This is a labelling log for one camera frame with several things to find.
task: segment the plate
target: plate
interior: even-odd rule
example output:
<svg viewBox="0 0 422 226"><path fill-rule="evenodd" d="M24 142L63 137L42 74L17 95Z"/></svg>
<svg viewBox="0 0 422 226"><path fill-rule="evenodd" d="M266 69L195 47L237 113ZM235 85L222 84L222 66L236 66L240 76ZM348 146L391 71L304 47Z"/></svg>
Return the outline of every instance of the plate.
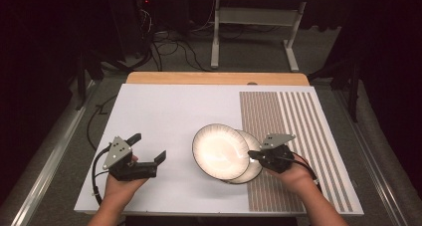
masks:
<svg viewBox="0 0 422 226"><path fill-rule="evenodd" d="M208 175L222 180L245 173L250 157L248 143L236 129L225 124L202 127L192 143L193 156Z"/></svg>
<svg viewBox="0 0 422 226"><path fill-rule="evenodd" d="M243 136L248 144L250 150L260 151L260 143L256 138L254 138L251 134L237 129L237 131ZM234 179L225 180L227 183L232 184L242 184L247 183L258 176L261 173L263 166L260 164L260 161L254 160L250 158L250 162L246 171L239 177Z"/></svg>

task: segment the dark background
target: dark background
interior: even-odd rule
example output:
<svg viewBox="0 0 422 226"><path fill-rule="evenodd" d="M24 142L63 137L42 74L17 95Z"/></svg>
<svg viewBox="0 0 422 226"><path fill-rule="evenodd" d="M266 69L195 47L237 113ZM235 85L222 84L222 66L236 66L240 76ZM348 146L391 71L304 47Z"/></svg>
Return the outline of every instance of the dark background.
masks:
<svg viewBox="0 0 422 226"><path fill-rule="evenodd" d="M0 0L0 113L5 139L0 160L1 202L69 103L72 94L68 84L76 76L78 56L86 40L90 46L118 42L112 26L103 32L98 28L112 23L112 17L107 1L96 1L87 5L86 0ZM301 25L304 29L317 25L321 31L342 26L326 65L357 56L360 78L381 128L419 194L420 1L310 0ZM210 3L154 0L150 8L158 24L188 34L189 20L198 24L206 21ZM235 4L256 2L238 0ZM84 8L92 12L81 12ZM81 13L91 15L86 18ZM92 33L105 43L99 44ZM119 47L110 50L116 56L118 51Z"/></svg>

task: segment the gray carpet floor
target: gray carpet floor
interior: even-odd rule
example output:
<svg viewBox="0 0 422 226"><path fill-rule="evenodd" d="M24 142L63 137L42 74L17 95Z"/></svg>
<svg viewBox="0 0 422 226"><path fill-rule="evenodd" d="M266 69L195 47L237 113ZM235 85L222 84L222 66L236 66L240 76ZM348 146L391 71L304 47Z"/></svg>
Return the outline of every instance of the gray carpet floor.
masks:
<svg viewBox="0 0 422 226"><path fill-rule="evenodd" d="M255 26L250 28L237 38L233 38L238 36L236 30L223 31L222 36L225 38L221 40L220 67L217 71L289 72L288 61L281 46L281 36L288 32L285 29L267 32L268 27L267 29ZM294 51L302 73L310 74L323 66L337 33L338 30L321 33L314 28L299 31L294 43ZM194 52L190 51L189 46L184 42L178 42L177 45L174 42L176 38L186 41ZM160 53L160 59L154 52L155 61L150 60L145 66L138 68L138 71L156 71L160 61L162 70L168 72L195 72L198 71L196 68L199 65L204 69L209 68L212 37L207 32L192 34L189 37L172 33L172 40L166 33L162 33L157 35L156 39L159 40L156 42L156 47ZM94 145L97 145L103 135L109 113L112 111L113 101L104 106L103 112L107 114L94 114L96 106L117 94L126 78L125 74L113 71L111 66L105 64L105 67L105 78L96 83L97 88L93 97L88 101L87 109L73 134L50 187L29 225L86 225L92 217L74 211L80 189L95 156L95 151L88 141L87 128L91 122L89 135ZM353 129L358 125L363 128L363 135L367 142L376 150L376 155L379 157L377 159L383 165L382 168L386 172L387 181L391 183L392 191L399 194L397 203L405 211L404 216L408 225L418 225L417 222L421 220L420 212L422 212L419 211L420 199L415 201L415 193L409 186L407 176L388 148L382 131L377 125L376 117L370 109L368 99L365 97L364 86L360 86L359 89L359 123L355 124L350 122L344 111L345 106L340 100L346 93L332 91L328 83L329 80L317 80L312 82L312 85L316 87L325 116L365 213L364 216L346 217L346 221L350 225L395 225L368 170L364 154L359 149L359 138ZM59 135L59 131L66 130L66 125L72 121L74 108L75 101L70 103L45 143L34 155L26 172L1 208L0 225L12 223L45 161L56 146L58 141L56 135ZM306 217L298 218L298 220L300 225L309 225Z"/></svg>

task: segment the person's right hand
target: person's right hand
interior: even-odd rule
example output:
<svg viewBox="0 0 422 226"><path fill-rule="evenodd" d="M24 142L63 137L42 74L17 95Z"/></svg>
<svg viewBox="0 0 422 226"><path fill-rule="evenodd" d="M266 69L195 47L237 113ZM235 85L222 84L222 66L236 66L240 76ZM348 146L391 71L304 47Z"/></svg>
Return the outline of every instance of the person's right hand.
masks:
<svg viewBox="0 0 422 226"><path fill-rule="evenodd" d="M295 160L307 164L296 155ZM309 187L316 187L308 170L297 163L292 163L292 167L283 173L277 173L270 169L267 169L267 172L279 178L283 185L292 193L298 194L303 190L309 189Z"/></svg>

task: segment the tabletop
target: tabletop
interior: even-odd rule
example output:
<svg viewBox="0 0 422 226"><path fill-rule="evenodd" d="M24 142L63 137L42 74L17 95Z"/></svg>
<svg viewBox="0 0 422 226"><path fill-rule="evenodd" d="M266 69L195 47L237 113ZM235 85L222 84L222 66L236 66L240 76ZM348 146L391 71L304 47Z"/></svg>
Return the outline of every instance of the tabletop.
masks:
<svg viewBox="0 0 422 226"><path fill-rule="evenodd" d="M323 195L342 215L363 214L316 91L306 77L254 73L130 74L121 86L98 152L116 135L129 138L140 132L142 140L132 147L140 162L152 161L163 150L167 158L158 166L157 177L136 192L125 214L306 214L302 202L265 171L248 183L234 185L201 170L192 154L192 141L200 128L212 123L241 129L259 141L268 132L294 133L297 138L289 147L310 160ZM101 192L105 179L98 177ZM97 209L89 171L75 210L94 213Z"/></svg>

